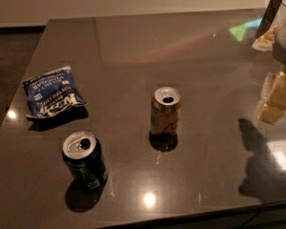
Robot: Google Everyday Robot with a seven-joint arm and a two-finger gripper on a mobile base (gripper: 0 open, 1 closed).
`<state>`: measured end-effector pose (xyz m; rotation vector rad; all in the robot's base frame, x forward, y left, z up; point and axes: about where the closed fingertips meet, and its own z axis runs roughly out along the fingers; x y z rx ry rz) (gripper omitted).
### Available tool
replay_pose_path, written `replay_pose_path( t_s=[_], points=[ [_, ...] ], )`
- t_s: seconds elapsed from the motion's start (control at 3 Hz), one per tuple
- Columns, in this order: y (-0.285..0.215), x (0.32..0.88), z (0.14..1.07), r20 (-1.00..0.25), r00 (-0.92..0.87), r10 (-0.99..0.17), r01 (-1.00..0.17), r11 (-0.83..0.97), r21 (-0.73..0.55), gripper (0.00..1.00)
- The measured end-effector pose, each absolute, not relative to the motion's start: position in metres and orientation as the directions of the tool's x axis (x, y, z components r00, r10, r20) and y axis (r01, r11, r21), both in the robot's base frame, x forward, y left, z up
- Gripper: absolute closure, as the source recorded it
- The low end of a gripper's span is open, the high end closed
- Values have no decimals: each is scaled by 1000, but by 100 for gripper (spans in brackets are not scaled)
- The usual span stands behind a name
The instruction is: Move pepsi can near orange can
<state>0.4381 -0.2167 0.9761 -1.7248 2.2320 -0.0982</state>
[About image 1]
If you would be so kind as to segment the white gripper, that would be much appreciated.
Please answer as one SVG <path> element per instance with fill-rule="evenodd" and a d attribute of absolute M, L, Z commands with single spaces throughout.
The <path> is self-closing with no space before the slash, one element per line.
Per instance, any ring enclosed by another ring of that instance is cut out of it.
<path fill-rule="evenodd" d="M 286 65 L 286 19 L 276 28 L 273 56 L 276 61 Z M 286 71 L 268 73 L 260 100 L 256 107 L 256 118 L 267 124 L 277 123 L 286 114 Z"/>

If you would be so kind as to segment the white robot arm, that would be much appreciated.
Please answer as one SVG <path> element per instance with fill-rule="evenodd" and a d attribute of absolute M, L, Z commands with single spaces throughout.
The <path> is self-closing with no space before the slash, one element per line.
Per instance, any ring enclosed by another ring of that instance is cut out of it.
<path fill-rule="evenodd" d="M 284 68 L 265 77 L 256 107 L 256 119 L 277 123 L 286 113 L 286 0 L 271 0 L 256 33 L 253 48 L 272 52 Z"/>

